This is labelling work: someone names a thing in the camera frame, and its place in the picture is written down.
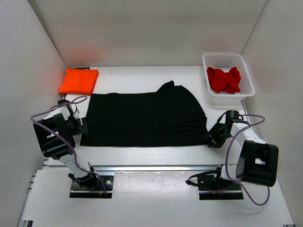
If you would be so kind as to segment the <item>orange t shirt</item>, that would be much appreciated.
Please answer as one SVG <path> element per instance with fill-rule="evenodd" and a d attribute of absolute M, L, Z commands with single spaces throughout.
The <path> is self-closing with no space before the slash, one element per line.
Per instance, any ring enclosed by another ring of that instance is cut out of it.
<path fill-rule="evenodd" d="M 58 93 L 90 96 L 94 91 L 98 75 L 98 70 L 67 68 L 64 81 Z"/>

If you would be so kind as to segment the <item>black t shirt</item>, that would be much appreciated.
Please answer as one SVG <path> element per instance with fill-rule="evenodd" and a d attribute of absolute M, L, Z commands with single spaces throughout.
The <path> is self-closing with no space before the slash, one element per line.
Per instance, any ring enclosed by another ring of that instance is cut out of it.
<path fill-rule="evenodd" d="M 208 145 L 207 117 L 194 95 L 173 81 L 156 92 L 92 94 L 86 114 L 86 147 Z"/>

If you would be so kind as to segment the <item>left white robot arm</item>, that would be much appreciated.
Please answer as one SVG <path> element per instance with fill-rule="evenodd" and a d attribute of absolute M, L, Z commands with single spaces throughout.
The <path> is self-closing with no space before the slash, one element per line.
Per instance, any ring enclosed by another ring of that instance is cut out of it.
<path fill-rule="evenodd" d="M 62 99 L 44 113 L 31 116 L 34 131 L 42 154 L 57 160 L 69 170 L 69 177 L 80 187 L 96 189 L 99 177 L 91 164 L 83 160 L 75 151 L 74 136 L 88 132 L 86 119 L 80 118 L 77 101 Z"/>

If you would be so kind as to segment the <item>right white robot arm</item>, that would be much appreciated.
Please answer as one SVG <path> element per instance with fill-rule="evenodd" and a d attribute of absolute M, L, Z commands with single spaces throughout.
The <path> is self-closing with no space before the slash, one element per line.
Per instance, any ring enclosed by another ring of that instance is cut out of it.
<path fill-rule="evenodd" d="M 262 140 L 238 111 L 228 110 L 223 116 L 225 116 L 225 122 L 220 122 L 222 119 L 220 116 L 204 138 L 210 148 L 221 148 L 225 141 L 231 138 L 225 164 L 219 168 L 219 173 L 213 176 L 213 185 L 218 189 L 223 189 L 232 181 L 266 187 L 274 186 L 277 175 L 278 147 Z M 234 141 L 241 146 L 241 152 L 237 164 L 229 165 L 228 156 Z"/>

